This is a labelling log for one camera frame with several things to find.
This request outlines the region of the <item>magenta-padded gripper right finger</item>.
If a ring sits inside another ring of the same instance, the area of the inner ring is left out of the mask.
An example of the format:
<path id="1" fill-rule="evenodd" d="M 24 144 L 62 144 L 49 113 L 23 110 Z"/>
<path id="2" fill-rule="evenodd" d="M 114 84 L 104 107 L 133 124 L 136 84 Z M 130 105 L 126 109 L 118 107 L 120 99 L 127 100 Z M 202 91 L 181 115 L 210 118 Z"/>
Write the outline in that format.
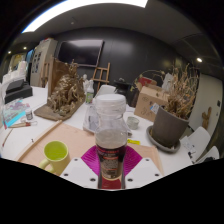
<path id="1" fill-rule="evenodd" d="M 140 188 L 162 177 L 150 157 L 143 158 L 130 146 L 127 147 L 124 158 L 123 173 L 126 189 Z"/>

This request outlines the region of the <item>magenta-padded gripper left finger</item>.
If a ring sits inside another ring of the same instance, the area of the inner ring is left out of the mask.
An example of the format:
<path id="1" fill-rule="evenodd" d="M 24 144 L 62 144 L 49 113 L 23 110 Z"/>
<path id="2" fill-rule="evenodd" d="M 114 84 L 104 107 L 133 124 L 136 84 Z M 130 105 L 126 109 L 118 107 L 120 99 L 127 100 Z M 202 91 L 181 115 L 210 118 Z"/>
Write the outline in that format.
<path id="1" fill-rule="evenodd" d="M 99 174 L 100 162 L 96 147 L 92 146 L 80 158 L 74 157 L 62 172 L 61 177 L 78 186 L 97 189 Z"/>

